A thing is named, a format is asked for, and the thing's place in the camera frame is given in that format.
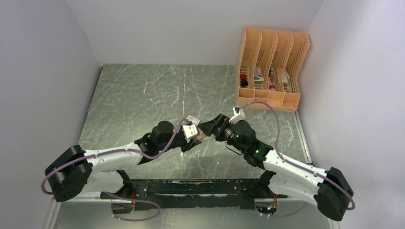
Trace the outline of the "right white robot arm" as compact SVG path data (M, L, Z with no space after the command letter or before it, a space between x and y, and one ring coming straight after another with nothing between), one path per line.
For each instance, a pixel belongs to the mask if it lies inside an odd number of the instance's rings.
M342 221L346 211L355 209L354 191L339 169L317 168L281 154L275 146L260 141L247 121L231 123L227 116L219 114L198 124L198 128L206 136L233 146L248 164L270 173L270 179L258 184L262 197L293 197L314 205L334 221Z

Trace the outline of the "red white staple box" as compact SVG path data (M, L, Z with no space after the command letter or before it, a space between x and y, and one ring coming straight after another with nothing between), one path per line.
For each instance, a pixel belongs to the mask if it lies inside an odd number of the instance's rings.
M187 119L187 121L193 123L194 125L198 125L198 124L200 123L200 119L198 119L198 118L196 118L196 117L193 117L193 116L191 116L191 115L188 115L188 116L186 117L186 119Z

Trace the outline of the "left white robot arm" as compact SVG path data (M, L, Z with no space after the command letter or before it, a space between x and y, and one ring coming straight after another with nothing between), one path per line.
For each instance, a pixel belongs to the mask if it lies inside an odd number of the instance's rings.
M134 191L129 176L120 167L148 163L175 148L189 151L204 138L206 134L197 125L182 119L177 126L161 121L149 133L124 146L99 150L71 146L45 169L41 190L57 202L88 192L128 198Z

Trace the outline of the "pink stapler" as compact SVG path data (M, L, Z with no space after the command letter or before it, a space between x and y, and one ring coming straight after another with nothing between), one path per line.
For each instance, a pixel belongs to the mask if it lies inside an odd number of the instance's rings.
M196 140L202 141L206 139L208 136L205 133L200 133L197 137Z

